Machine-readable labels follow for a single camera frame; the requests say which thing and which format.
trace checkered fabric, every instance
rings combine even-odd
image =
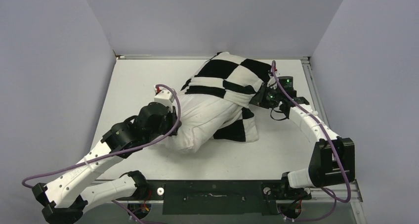
[[[255,141],[258,135],[249,102],[262,83],[269,81],[270,69],[269,64],[221,52],[205,62],[180,93],[214,95],[239,105],[213,138]]]

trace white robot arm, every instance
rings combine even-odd
[[[90,186],[101,174],[127,158],[132,152],[110,156],[94,163],[97,157],[138,147],[151,142],[173,127],[176,121],[174,95],[169,90],[156,90],[155,102],[112,126],[96,146],[77,164],[85,165],[67,171],[49,183],[32,188],[35,198],[44,205],[42,214],[50,224],[73,224],[88,210],[122,197],[143,198],[148,183],[139,171],[123,174],[119,179]]]
[[[317,112],[304,97],[297,97],[297,91],[293,88],[293,77],[282,76],[276,79],[282,88],[279,88],[276,83],[273,84],[274,78],[272,78],[270,82],[262,85],[251,100],[251,104],[267,109],[279,107],[281,113],[293,121],[307,137],[310,144],[314,145],[307,147],[308,150],[313,151],[307,168],[283,174],[283,177],[288,179],[289,187],[323,187],[345,183],[327,137],[330,138],[337,150],[339,161],[348,181],[354,181],[355,149],[353,141],[350,138],[341,138],[333,132],[317,116]]]

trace white table surface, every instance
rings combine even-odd
[[[201,66],[203,59],[118,60],[100,115],[92,146],[110,127],[153,100],[153,85],[180,90]],[[270,64],[272,60],[261,60]],[[300,60],[277,60],[281,75],[294,77],[298,96],[312,98]],[[210,140],[195,154],[145,148],[113,166],[99,179],[117,179],[140,170],[147,179],[280,179],[283,172],[306,168],[313,144],[291,121],[274,121],[269,110],[251,106],[259,140],[236,143]]]

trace bolt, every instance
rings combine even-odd
[[[269,187],[264,188],[263,193],[264,194],[270,194],[271,193],[271,188],[269,188]]]
[[[157,194],[158,194],[159,196],[162,196],[164,193],[165,193],[165,189],[163,189],[163,188],[161,188],[161,187],[157,189]]]

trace light purple wall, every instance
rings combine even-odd
[[[87,0],[117,54],[312,55],[342,0]]]
[[[0,0],[0,223],[45,223],[20,181],[90,148],[114,63],[86,0]]]
[[[419,223],[419,0],[344,0],[311,63],[369,224]]]

